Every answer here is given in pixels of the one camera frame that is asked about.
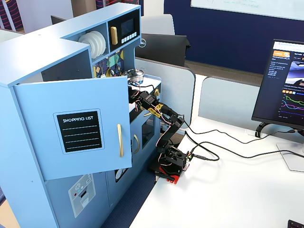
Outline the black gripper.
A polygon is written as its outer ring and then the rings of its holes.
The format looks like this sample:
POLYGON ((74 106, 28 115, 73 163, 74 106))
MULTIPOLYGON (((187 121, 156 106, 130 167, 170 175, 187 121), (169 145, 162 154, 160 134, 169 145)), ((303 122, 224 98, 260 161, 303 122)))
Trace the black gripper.
POLYGON ((128 100, 129 100, 129 103, 141 101, 140 90, 132 89, 131 86, 128 86, 128 100))

